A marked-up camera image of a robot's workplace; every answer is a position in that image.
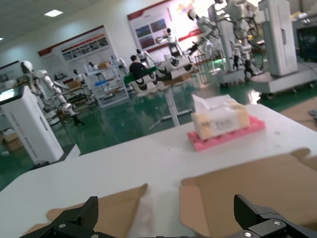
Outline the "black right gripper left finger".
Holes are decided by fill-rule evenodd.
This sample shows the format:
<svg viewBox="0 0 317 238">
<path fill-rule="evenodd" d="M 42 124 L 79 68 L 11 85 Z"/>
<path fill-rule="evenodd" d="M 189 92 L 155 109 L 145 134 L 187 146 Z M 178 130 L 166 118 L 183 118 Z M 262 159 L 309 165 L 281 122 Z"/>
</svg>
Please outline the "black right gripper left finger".
<svg viewBox="0 0 317 238">
<path fill-rule="evenodd" d="M 22 238 L 107 238 L 109 235 L 94 231 L 98 217 L 98 198 L 91 196 L 84 205 L 63 211 L 50 224 Z"/>
</svg>

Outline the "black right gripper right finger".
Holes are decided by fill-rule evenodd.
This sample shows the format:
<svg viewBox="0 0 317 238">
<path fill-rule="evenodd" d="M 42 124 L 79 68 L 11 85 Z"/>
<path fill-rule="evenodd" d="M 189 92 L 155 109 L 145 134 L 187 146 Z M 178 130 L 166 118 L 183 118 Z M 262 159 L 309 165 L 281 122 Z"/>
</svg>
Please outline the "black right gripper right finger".
<svg viewBox="0 0 317 238">
<path fill-rule="evenodd" d="M 234 196 L 234 217 L 242 228 L 235 238 L 316 238 L 316 231 L 294 224 L 272 208 Z"/>
</svg>

